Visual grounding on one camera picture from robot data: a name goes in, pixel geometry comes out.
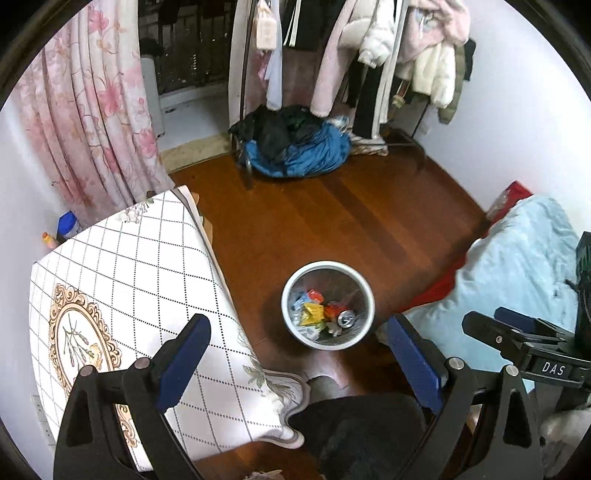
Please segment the white round trash bin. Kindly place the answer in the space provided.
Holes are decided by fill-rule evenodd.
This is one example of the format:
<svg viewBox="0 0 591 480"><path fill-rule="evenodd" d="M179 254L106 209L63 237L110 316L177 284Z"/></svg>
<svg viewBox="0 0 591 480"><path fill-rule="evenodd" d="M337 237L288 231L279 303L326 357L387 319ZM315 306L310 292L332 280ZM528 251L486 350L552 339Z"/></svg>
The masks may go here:
<svg viewBox="0 0 591 480"><path fill-rule="evenodd" d="M346 350L372 328L376 302L370 284L346 264L313 262L294 272L280 296L283 322L305 346Z"/></svg>

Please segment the white patterned tablecloth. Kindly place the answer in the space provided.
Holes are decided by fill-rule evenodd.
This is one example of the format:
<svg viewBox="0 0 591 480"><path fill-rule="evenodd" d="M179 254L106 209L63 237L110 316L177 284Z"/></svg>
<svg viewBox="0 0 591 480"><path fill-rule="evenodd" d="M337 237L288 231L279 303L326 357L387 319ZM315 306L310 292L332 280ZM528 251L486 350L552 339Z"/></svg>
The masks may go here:
<svg viewBox="0 0 591 480"><path fill-rule="evenodd" d="M158 194L83 230L31 269L30 351L39 416L57 433L80 369L122 370L154 355L190 318L211 341L165 417L192 460L264 441L304 442L287 419L308 405L304 380L267 370L238 320L197 201Z"/></svg>

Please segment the orange small bottle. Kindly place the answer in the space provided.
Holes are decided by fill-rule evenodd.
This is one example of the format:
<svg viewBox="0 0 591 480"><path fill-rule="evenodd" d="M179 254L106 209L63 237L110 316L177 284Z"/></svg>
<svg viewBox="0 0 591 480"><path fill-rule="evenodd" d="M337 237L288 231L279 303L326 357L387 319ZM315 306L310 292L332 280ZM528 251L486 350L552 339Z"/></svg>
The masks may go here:
<svg viewBox="0 0 591 480"><path fill-rule="evenodd" d="M48 232L42 233L42 241L51 250L53 250L59 246L59 242L52 235L50 235Z"/></svg>

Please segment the blue cap bottle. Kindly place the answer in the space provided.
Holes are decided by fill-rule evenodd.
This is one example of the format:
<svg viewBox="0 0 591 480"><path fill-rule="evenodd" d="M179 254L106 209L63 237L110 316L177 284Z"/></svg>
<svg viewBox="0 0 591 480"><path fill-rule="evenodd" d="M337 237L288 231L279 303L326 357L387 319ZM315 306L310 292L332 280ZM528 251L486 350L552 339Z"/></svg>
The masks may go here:
<svg viewBox="0 0 591 480"><path fill-rule="evenodd" d="M58 220L56 238L64 242L83 231L77 217L72 211L64 213Z"/></svg>

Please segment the blue sleeping bag pile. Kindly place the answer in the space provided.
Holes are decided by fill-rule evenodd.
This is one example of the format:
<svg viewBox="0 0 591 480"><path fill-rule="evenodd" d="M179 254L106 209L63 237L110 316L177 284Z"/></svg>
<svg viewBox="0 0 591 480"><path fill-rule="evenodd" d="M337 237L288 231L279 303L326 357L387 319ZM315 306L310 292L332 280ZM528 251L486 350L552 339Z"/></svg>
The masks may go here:
<svg viewBox="0 0 591 480"><path fill-rule="evenodd" d="M270 178L327 174L341 167L351 151L348 134L301 105L277 111L260 105L228 133L242 150L242 164Z"/></svg>

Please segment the red blanket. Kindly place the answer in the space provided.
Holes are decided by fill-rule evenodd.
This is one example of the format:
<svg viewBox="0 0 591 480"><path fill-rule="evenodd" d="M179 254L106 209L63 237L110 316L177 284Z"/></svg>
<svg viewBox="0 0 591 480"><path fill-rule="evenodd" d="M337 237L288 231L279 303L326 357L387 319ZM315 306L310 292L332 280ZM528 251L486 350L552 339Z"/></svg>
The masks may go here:
<svg viewBox="0 0 591 480"><path fill-rule="evenodd" d="M513 181L507 186L493 202L486 214L488 228L481 236L481 239L486 238L492 226L503 219L519 201L527 199L532 195L533 192L519 181ZM466 264L467 256L468 253L465 252L458 257L457 260L429 288L403 307L402 311L405 312L415 307L444 299L454 289L456 285L456 273Z"/></svg>

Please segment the red cola can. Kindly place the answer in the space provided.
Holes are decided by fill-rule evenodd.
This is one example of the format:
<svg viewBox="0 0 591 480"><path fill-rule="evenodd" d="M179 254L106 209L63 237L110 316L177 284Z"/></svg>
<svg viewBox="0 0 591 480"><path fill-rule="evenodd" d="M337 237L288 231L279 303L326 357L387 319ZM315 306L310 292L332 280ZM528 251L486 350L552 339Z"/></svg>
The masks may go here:
<svg viewBox="0 0 591 480"><path fill-rule="evenodd" d="M325 305L325 318L342 329L352 328L356 323L356 312L344 304L331 302Z"/></svg>

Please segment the white air purifier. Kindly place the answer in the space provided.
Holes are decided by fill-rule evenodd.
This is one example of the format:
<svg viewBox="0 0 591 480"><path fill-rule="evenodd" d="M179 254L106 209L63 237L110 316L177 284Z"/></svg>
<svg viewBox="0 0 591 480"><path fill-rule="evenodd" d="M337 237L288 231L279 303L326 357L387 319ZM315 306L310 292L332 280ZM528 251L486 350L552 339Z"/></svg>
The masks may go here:
<svg viewBox="0 0 591 480"><path fill-rule="evenodd" d="M165 133L156 80L155 62L149 55L141 56L141 69L151 123L156 138Z"/></svg>

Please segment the hanging clothes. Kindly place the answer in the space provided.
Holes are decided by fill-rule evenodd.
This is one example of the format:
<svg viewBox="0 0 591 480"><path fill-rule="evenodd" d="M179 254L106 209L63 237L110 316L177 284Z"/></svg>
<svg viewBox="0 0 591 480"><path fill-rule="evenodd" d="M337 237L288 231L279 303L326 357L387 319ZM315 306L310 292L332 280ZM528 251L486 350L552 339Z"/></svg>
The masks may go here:
<svg viewBox="0 0 591 480"><path fill-rule="evenodd" d="M358 137L378 138L407 93L427 97L448 124L475 50L470 28L463 1L240 1L229 121L290 104L327 118L346 91Z"/></svg>

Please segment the pink floral curtain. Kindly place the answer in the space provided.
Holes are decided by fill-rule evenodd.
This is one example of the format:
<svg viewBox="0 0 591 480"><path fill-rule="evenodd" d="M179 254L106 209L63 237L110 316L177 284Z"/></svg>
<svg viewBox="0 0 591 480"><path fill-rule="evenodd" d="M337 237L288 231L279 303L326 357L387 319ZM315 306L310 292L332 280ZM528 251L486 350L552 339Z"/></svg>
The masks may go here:
<svg viewBox="0 0 591 480"><path fill-rule="evenodd" d="M137 2L90 2L45 44L13 92L51 185L81 225L173 187L147 102Z"/></svg>

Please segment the yellow snack wrapper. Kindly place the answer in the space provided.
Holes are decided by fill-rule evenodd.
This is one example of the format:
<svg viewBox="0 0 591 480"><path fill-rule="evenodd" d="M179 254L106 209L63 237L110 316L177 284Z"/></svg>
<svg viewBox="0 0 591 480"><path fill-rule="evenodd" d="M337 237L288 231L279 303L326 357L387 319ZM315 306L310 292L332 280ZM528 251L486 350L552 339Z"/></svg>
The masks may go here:
<svg viewBox="0 0 591 480"><path fill-rule="evenodd" d="M322 324L325 321L325 306L314 302L304 302L301 309L301 326Z"/></svg>

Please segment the black clothes rack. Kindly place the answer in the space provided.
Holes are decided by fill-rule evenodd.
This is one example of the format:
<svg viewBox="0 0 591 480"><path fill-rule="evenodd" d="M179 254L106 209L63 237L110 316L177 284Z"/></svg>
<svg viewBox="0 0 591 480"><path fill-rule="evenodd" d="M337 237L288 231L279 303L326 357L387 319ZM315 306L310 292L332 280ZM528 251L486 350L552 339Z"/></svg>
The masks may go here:
<svg viewBox="0 0 591 480"><path fill-rule="evenodd" d="M245 118L245 93L247 74L249 73L250 43L252 42L254 15L256 14L256 1L245 1L245 4L246 13L245 17L243 17L245 19L245 24L243 24L245 26L245 42L243 42L242 66L240 67L240 84L238 90L239 121L242 121ZM422 153L424 156L424 159L418 163L418 169L423 168L425 166L425 162L427 161L427 154L425 152L425 149L414 138L414 134L409 135L400 128L394 129L392 133L397 139L401 139L401 142L388 143L388 146L417 148L419 152ZM238 137L236 137L235 134L231 134L230 139L233 152L235 153L235 162L238 168L240 169L240 178L242 178L242 183L245 184L245 188L247 190L252 190L252 163L250 162L249 157L245 154L245 151L243 151L242 142L238 140Z"/></svg>

